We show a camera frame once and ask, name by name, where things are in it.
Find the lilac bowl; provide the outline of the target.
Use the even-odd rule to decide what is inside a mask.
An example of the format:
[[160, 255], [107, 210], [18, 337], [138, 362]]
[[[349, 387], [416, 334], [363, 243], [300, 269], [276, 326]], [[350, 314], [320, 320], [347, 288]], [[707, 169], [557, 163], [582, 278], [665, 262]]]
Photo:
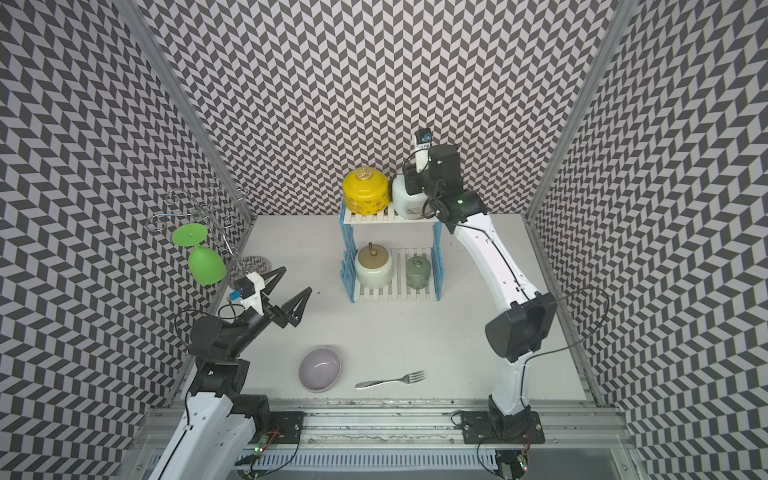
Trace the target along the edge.
[[299, 366], [299, 381], [312, 393], [322, 393], [335, 385], [341, 374], [339, 354], [330, 347], [318, 347], [303, 358]]

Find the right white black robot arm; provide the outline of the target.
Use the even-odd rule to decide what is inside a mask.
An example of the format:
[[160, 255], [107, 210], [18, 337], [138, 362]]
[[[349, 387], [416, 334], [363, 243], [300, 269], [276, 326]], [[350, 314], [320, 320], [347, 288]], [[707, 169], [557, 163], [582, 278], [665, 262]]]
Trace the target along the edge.
[[465, 247], [486, 281], [497, 316], [486, 339], [501, 359], [488, 416], [503, 430], [530, 418], [526, 373], [548, 336], [557, 301], [527, 279], [501, 241], [480, 195], [464, 186], [458, 147], [418, 140], [402, 167], [408, 195], [424, 194], [436, 218]]

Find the cream canister with olive lid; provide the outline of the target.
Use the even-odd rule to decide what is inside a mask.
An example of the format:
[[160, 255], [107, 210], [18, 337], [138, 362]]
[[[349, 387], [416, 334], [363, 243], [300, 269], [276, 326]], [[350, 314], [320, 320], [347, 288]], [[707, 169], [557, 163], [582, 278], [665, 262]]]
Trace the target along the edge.
[[369, 242], [355, 258], [357, 280], [366, 289], [381, 289], [394, 277], [394, 260], [386, 247]]

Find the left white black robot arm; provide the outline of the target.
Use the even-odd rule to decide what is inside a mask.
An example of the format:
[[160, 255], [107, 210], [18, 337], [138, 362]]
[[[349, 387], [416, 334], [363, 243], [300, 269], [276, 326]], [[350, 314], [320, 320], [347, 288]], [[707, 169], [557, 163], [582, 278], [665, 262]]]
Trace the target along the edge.
[[310, 287], [282, 305], [269, 298], [286, 272], [279, 267], [236, 280], [230, 299], [242, 307], [240, 314], [232, 320], [207, 315], [194, 322], [188, 350], [196, 373], [152, 479], [224, 479], [254, 436], [268, 430], [268, 397], [243, 392], [250, 362], [241, 354], [268, 326], [300, 324]]

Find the green plastic wine glass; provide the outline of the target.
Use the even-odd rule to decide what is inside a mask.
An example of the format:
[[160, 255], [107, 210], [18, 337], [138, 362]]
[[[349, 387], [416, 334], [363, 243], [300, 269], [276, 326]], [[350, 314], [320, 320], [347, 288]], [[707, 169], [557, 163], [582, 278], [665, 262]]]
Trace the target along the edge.
[[184, 248], [191, 248], [188, 257], [188, 269], [194, 280], [210, 286], [219, 283], [227, 275], [227, 267], [221, 256], [203, 242], [208, 237], [208, 228], [200, 223], [189, 223], [177, 228], [171, 235], [171, 241]]

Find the blue white two-tier shelf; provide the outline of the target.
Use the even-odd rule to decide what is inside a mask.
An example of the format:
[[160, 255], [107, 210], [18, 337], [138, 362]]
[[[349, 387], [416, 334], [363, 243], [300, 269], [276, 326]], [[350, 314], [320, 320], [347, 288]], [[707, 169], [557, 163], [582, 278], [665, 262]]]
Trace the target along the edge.
[[[443, 298], [444, 265], [441, 252], [442, 225], [432, 220], [407, 220], [394, 209], [387, 207], [375, 215], [363, 216], [351, 212], [344, 202], [340, 204], [339, 226], [344, 244], [341, 260], [340, 278], [346, 295], [351, 303], [356, 301], [389, 300], [428, 300], [439, 301]], [[393, 278], [386, 287], [378, 290], [364, 287], [357, 278], [355, 260], [360, 245], [354, 238], [354, 227], [361, 225], [429, 225], [432, 231], [432, 245], [427, 247], [386, 246], [393, 263]], [[407, 284], [407, 261], [415, 256], [426, 258], [431, 267], [428, 284], [421, 289], [411, 288]]]

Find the small green tea canister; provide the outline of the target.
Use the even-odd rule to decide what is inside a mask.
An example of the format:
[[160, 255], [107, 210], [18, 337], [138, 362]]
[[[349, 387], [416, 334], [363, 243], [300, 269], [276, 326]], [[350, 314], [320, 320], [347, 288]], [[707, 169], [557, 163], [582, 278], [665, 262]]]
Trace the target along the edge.
[[406, 283], [409, 288], [421, 290], [429, 285], [432, 267], [430, 261], [420, 255], [406, 261]]

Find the silver fork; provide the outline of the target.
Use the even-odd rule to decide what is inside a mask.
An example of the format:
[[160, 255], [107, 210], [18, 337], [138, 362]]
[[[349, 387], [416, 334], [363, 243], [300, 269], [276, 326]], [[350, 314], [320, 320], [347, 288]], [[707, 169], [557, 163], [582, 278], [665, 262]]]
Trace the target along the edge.
[[425, 378], [426, 378], [426, 374], [424, 371], [416, 371], [416, 372], [408, 373], [399, 378], [369, 380], [369, 381], [360, 382], [355, 385], [355, 389], [366, 390], [366, 389], [371, 389], [375, 387], [380, 387], [388, 384], [396, 384], [396, 383], [411, 385], [411, 384], [421, 382]]

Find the aluminium front rail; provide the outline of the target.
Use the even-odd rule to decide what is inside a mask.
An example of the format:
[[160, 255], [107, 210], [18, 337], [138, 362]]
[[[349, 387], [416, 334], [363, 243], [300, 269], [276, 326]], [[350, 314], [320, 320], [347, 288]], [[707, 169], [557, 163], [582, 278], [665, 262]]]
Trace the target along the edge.
[[[270, 402], [271, 414], [303, 411], [303, 430], [297, 444], [316, 449], [467, 448], [452, 416], [460, 411], [488, 411], [485, 400], [438, 399], [294, 399]], [[545, 442], [538, 445], [478, 445], [522, 448], [619, 449], [635, 442], [615, 408], [587, 401], [533, 402], [540, 416]]]

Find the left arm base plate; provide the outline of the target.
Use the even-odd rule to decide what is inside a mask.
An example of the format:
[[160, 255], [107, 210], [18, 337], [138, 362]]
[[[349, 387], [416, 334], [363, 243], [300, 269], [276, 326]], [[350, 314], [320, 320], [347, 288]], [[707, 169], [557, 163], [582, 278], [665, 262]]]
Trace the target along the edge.
[[264, 439], [267, 443], [272, 436], [275, 438], [271, 445], [296, 445], [299, 442], [305, 413], [303, 411], [273, 412], [268, 421], [257, 426], [256, 433], [248, 443], [248, 448], [254, 448]]

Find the white pale blue tea canister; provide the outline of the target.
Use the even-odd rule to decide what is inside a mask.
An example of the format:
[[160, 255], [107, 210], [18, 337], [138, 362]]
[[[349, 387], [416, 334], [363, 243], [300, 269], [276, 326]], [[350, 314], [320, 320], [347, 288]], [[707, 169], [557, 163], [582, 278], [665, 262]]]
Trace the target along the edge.
[[406, 190], [405, 178], [397, 174], [391, 184], [392, 205], [395, 212], [406, 220], [422, 220], [425, 218], [425, 193], [409, 194]]

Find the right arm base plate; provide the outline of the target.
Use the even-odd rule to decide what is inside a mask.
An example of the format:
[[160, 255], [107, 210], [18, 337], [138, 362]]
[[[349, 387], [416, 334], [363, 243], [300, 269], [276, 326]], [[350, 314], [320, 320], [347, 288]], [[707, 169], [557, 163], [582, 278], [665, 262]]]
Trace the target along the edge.
[[491, 442], [538, 445], [545, 442], [540, 416], [531, 410], [499, 418], [488, 411], [460, 411], [452, 416], [452, 420], [468, 445]]

